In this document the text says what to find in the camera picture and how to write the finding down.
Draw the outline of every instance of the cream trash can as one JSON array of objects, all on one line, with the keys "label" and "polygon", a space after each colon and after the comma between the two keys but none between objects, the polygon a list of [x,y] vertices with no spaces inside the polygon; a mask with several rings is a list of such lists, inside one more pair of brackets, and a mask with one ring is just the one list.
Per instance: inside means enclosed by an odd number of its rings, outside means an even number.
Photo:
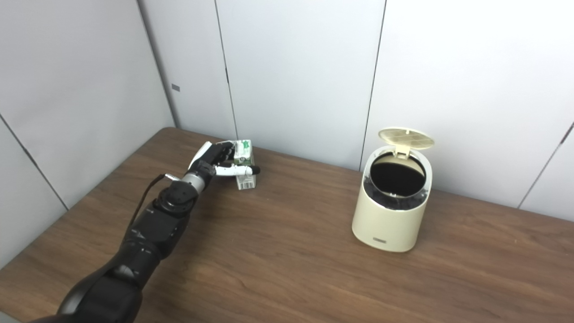
[{"label": "cream trash can", "polygon": [[371,247],[405,252],[417,241],[432,184],[431,164],[417,150],[435,142],[422,132],[398,127],[381,130],[379,137],[389,145],[367,160],[352,229]]}]

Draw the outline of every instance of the robotic arm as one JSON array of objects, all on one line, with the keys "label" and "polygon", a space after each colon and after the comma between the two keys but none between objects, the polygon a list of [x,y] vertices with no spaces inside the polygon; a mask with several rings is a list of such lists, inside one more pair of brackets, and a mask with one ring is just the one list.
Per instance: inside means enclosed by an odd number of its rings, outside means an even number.
[{"label": "robotic arm", "polygon": [[234,143],[206,142],[197,152],[183,178],[172,180],[136,218],[131,219],[118,252],[102,268],[82,279],[66,295],[55,316],[31,323],[132,323],[142,302],[142,289],[160,261],[168,257],[187,227],[200,193],[216,176],[251,175],[257,166],[223,164],[234,157]]}]

